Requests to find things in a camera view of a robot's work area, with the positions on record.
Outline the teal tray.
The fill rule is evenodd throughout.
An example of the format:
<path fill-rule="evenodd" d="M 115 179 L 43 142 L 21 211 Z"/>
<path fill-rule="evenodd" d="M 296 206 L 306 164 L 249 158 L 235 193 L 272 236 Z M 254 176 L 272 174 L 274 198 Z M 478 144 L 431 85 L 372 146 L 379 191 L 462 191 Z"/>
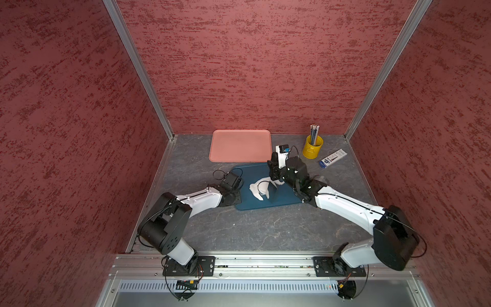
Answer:
<path fill-rule="evenodd" d="M 271 203 L 268 200 L 259 201 L 253 196 L 252 192 L 249 190 L 249 185 L 255 183 L 259 179 L 269 176 L 269 168 L 266 163 L 239 165 L 232 171 L 237 175 L 240 175 L 244 182 L 240 189 L 242 203 L 235 206 L 239 211 L 281 207 L 300 203 L 300 199 L 295 196 L 293 189 L 286 184 L 276 184 L 278 187 L 278 196 L 274 203 Z"/>

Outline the white dough piece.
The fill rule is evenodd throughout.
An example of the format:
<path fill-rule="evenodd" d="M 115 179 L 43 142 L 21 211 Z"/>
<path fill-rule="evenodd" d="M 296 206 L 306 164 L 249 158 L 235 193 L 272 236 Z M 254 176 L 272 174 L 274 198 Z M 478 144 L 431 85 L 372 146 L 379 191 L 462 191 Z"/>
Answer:
<path fill-rule="evenodd" d="M 269 200 L 275 193 L 277 185 L 270 177 L 259 179 L 253 184 L 249 185 L 249 190 L 253 196 L 259 201 Z"/>

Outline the metal ring cutter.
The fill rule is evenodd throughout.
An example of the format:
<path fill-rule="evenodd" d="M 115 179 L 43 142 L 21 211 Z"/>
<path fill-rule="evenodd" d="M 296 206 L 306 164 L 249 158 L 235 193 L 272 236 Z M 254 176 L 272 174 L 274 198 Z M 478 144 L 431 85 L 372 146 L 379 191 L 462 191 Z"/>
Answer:
<path fill-rule="evenodd" d="M 323 175 L 316 175 L 314 177 L 314 179 L 317 180 L 317 181 L 319 181 L 319 182 L 323 182 L 325 184 L 329 184 L 328 179 L 325 176 L 323 176 Z"/>

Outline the metal dough scraper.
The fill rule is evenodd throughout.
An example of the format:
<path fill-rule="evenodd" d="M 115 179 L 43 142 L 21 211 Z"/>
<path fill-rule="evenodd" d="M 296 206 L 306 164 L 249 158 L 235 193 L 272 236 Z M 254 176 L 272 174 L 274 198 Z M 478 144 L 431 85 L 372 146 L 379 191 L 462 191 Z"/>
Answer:
<path fill-rule="evenodd" d="M 268 191 L 268 201 L 274 203 L 278 196 L 278 187 L 274 183 L 270 182 L 267 191 Z"/>

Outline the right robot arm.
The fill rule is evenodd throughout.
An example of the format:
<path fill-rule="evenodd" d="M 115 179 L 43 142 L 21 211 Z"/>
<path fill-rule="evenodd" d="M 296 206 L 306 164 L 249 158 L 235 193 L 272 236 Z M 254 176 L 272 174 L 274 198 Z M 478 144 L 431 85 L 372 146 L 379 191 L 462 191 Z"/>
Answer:
<path fill-rule="evenodd" d="M 267 164 L 270 179 L 292 188 L 301 202 L 337 214 L 370 235 L 370 239 L 345 243 L 336 250 L 332 268 L 337 275 L 346 276 L 349 269 L 370 264 L 384 264 L 395 271 L 405 269 L 420 238 L 401 208 L 392 205 L 386 209 L 342 194 L 323 180 L 309 176 L 298 157 L 283 158 L 274 152 Z"/>

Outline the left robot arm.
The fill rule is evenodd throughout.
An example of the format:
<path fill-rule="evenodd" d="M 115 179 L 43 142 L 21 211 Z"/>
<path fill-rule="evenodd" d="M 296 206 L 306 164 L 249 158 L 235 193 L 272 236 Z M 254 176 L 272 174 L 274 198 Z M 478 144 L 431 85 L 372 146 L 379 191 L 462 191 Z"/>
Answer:
<path fill-rule="evenodd" d="M 186 276 L 202 277 L 205 269 L 198 252 L 183 238 L 191 217 L 209 209 L 230 207 L 241 202 L 243 179 L 230 171 L 220 183 L 191 194 L 176 196 L 163 193 L 153 204 L 137 228 L 137 238 L 144 246 L 156 249 L 177 265 L 177 271 Z"/>

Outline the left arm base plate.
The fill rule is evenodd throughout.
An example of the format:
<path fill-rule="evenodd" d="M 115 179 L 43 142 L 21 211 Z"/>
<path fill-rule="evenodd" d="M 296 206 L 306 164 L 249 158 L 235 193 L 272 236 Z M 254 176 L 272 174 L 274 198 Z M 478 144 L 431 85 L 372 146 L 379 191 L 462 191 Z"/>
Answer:
<path fill-rule="evenodd" d="M 196 278 L 209 277 L 214 275 L 216 257 L 197 256 L 193 257 L 185 266 L 179 264 L 172 258 L 165 257 L 161 261 L 163 275 L 165 276 L 192 276 Z"/>

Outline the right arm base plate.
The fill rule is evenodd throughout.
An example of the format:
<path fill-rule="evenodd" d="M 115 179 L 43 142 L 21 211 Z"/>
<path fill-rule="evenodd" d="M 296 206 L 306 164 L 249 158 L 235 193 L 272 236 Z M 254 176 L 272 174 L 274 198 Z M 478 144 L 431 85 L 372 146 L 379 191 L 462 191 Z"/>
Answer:
<path fill-rule="evenodd" d="M 317 277 L 366 277 L 365 268 L 349 267 L 339 257 L 313 257 L 313 267 Z"/>

